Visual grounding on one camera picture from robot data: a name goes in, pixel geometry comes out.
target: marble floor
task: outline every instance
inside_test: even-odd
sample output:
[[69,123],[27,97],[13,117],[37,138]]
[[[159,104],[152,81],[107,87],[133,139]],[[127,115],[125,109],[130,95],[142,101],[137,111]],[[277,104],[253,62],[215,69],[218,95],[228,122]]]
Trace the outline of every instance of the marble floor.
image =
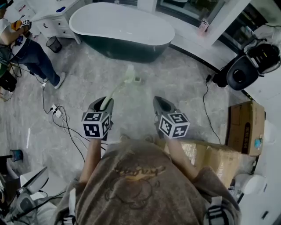
[[[63,49],[57,54],[45,47],[43,37],[40,36],[38,42],[44,46],[55,70],[66,72],[67,76],[58,90],[46,84],[44,107],[49,110],[53,104],[64,106],[72,129],[82,133],[82,113],[94,100],[112,91],[123,78],[127,65],[133,64],[142,83],[128,84],[114,94],[114,126],[108,143],[117,142],[120,133],[130,134],[132,138],[156,134],[152,105],[155,95],[173,102],[187,115],[191,122],[188,138],[218,143],[202,101],[206,92],[205,79],[213,71],[195,59],[168,48],[155,62],[140,64],[106,58],[74,40],[61,40]],[[219,89],[211,82],[208,86],[206,108],[214,130],[224,143],[228,106],[248,98],[230,88]],[[0,102],[0,154],[4,155],[10,149],[22,149],[24,162],[15,163],[21,173],[44,165],[65,181],[70,181],[81,170],[83,159],[70,137],[53,123],[51,113],[44,112],[42,90],[36,78],[24,72],[18,78],[11,100]],[[29,128],[29,146],[26,148]],[[75,141],[86,156],[84,146]]]

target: person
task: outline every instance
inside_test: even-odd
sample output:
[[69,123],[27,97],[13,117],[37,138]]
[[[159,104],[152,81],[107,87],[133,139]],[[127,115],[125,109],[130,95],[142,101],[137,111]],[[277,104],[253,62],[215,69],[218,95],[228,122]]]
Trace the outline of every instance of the person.
[[[54,71],[42,47],[35,41],[26,38],[29,26],[23,26],[17,31],[12,30],[11,23],[4,19],[6,13],[7,0],[0,0],[0,45],[11,48],[10,62],[15,64],[24,64],[32,73],[38,75],[44,82],[48,80],[58,89],[65,79],[65,73],[59,76]],[[19,37],[22,37],[21,43],[16,44]]]
[[53,223],[72,218],[69,192],[75,189],[70,224],[205,224],[207,206],[221,196],[234,221],[229,224],[238,225],[239,206],[213,170],[197,171],[178,140],[166,142],[170,155],[148,141],[126,139],[110,145],[101,158],[101,140],[92,139],[82,174],[67,188]]

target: cardboard box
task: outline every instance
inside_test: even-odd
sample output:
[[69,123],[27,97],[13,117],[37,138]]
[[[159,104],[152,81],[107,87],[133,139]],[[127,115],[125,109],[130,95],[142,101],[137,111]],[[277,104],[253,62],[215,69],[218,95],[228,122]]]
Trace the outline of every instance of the cardboard box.
[[[230,187],[231,181],[238,169],[241,154],[226,145],[212,144],[203,141],[181,141],[185,154],[191,163],[198,169],[210,166],[226,186]],[[168,146],[164,151],[169,153]]]
[[255,101],[230,107],[226,145],[250,156],[261,154],[265,112]]

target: bathtub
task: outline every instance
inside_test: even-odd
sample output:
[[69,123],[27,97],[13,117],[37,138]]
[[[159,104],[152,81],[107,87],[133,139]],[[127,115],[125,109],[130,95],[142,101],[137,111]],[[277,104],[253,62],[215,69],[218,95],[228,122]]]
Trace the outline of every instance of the bathtub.
[[69,26],[103,55],[133,62],[154,61],[175,36],[174,28],[162,18],[104,2],[78,9]]

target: trash can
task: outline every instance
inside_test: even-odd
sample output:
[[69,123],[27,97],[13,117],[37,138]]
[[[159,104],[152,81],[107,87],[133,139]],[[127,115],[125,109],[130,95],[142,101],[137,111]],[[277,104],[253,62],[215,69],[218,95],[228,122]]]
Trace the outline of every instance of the trash can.
[[58,53],[62,48],[61,43],[58,41],[56,36],[51,37],[47,41],[46,46],[49,47],[54,53]]

